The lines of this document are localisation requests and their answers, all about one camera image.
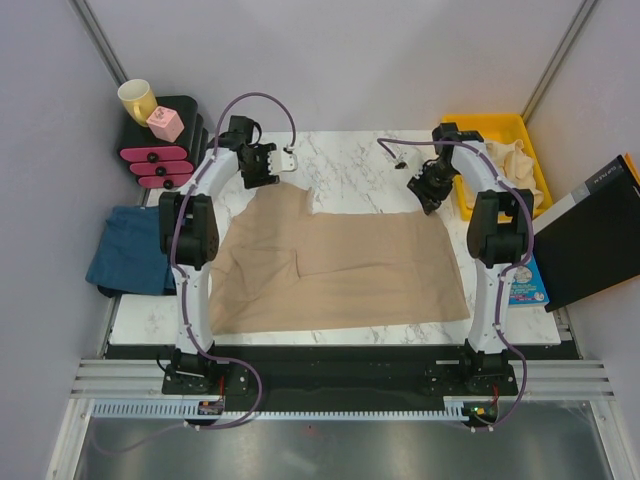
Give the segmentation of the tan beige t shirt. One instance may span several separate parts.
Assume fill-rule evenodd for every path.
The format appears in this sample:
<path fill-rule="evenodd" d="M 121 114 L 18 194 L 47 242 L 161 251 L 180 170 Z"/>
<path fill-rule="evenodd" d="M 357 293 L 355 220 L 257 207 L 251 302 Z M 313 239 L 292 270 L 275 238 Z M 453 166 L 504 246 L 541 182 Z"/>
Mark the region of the tan beige t shirt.
<path fill-rule="evenodd" d="M 262 187 L 232 219 L 211 269 L 213 333 L 469 318 L 439 216 L 314 213 L 311 200 L 294 185 Z"/>

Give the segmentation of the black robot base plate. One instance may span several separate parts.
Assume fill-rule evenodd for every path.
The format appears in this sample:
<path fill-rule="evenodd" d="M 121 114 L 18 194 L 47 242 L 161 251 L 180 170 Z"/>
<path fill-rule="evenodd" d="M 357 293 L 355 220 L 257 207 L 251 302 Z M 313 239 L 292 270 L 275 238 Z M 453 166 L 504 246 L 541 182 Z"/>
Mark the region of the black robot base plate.
<path fill-rule="evenodd" d="M 215 346 L 207 357 L 175 351 L 162 392 L 219 394 L 236 411 L 324 414 L 441 410 L 447 396 L 519 389 L 507 353 L 468 346 Z"/>

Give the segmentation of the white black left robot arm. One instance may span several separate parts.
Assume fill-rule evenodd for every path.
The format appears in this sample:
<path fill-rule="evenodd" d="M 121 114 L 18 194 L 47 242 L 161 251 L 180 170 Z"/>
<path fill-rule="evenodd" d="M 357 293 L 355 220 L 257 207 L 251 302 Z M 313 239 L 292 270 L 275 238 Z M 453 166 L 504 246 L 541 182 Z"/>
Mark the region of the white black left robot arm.
<path fill-rule="evenodd" d="M 279 182 L 272 167 L 280 152 L 274 143 L 253 139 L 260 134 L 257 122 L 233 115 L 221 135 L 221 147 L 209 146 L 189 180 L 159 198 L 160 246 L 169 259 L 179 301 L 171 364 L 185 372 L 185 382 L 198 393 L 211 392 L 220 378 L 218 367 L 207 361 L 214 345 L 209 326 L 210 271 L 220 245 L 214 201 L 236 175 L 247 190 Z"/>

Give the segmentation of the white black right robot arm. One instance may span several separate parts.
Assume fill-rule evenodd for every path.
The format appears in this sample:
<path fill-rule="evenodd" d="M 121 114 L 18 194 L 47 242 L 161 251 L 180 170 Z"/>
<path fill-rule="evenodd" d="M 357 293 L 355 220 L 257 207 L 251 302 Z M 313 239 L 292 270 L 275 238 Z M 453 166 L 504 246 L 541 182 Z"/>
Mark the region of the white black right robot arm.
<path fill-rule="evenodd" d="M 477 131 L 442 123 L 427 144 L 436 158 L 420 167 L 408 188 L 427 215 L 441 206 L 457 176 L 475 193 L 466 243 L 476 264 L 476 302 L 466 343 L 481 357 L 500 355 L 507 349 L 506 311 L 515 270 L 532 256 L 533 194 L 499 173 Z"/>

